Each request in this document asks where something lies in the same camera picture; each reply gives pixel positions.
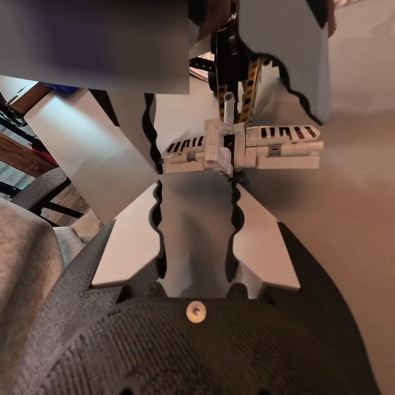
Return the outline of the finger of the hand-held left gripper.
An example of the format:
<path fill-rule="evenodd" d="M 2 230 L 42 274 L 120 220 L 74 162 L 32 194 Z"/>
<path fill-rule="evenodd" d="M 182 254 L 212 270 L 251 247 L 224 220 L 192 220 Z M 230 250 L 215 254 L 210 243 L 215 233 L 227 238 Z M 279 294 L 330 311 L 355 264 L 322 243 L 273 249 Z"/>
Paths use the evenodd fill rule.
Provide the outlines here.
<path fill-rule="evenodd" d="M 328 1 L 243 0 L 239 36 L 279 67 L 286 90 L 318 125 L 330 116 Z"/>
<path fill-rule="evenodd" d="M 156 95 L 135 92 L 107 92 L 107 95 L 119 129 L 128 143 L 130 162 L 142 165 L 144 172 L 162 175 L 164 169 L 154 127 Z"/>

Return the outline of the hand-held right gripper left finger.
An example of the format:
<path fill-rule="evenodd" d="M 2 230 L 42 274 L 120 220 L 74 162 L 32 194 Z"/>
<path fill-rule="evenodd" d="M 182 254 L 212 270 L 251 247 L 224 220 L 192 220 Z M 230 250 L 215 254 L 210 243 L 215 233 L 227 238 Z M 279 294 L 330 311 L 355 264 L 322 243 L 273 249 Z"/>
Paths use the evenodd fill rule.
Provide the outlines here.
<path fill-rule="evenodd" d="M 162 183 L 154 182 L 114 219 L 93 288 L 126 285 L 146 290 L 167 271 L 161 223 Z"/>

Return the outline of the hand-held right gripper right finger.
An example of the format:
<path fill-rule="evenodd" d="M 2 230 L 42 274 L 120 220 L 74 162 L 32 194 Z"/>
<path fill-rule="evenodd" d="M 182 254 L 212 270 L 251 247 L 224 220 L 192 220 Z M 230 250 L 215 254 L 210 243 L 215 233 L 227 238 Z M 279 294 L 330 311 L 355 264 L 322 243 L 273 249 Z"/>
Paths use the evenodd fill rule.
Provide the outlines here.
<path fill-rule="evenodd" d="M 230 236 L 226 278 L 243 284 L 249 299 L 259 299 L 267 287 L 301 289 L 277 219 L 240 184 L 232 183 Z"/>

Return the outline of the lego airplane model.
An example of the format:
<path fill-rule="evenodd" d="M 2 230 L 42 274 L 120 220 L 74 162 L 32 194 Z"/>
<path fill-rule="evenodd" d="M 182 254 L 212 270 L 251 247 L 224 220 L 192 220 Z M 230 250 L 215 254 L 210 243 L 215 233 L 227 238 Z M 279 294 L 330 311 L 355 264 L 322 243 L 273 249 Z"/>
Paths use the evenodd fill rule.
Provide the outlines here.
<path fill-rule="evenodd" d="M 195 57 L 190 65 L 215 75 L 219 117 L 205 121 L 204 135 L 166 148 L 160 160 L 166 173 L 213 170 L 242 184 L 246 168 L 317 169 L 324 149 L 317 128 L 251 125 L 262 67 L 272 61 L 247 49 L 231 25 L 211 39 L 211 53 L 214 61 Z"/>

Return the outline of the person's grey hoodie torso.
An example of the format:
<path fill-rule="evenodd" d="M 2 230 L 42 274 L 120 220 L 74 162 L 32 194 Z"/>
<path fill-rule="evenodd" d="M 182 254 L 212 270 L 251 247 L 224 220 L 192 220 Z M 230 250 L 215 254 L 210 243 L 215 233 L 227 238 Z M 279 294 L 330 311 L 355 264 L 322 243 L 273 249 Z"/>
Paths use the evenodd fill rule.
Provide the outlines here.
<path fill-rule="evenodd" d="M 53 228 L 32 212 L 1 199 L 1 394 L 12 392 L 29 332 L 53 285 L 103 227 L 90 209 L 72 225 Z"/>

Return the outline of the grey office chair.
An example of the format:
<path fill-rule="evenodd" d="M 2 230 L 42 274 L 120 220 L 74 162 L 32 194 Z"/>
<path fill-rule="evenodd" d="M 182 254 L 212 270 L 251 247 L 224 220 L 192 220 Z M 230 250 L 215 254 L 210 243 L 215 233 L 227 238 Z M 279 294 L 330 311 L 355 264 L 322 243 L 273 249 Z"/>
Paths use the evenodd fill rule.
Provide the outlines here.
<path fill-rule="evenodd" d="M 11 199 L 11 203 L 38 215 L 40 218 L 43 218 L 42 210 L 49 209 L 79 219 L 83 216 L 82 213 L 52 202 L 69 185 L 71 185 L 71 180 L 58 167 L 33 180 Z"/>

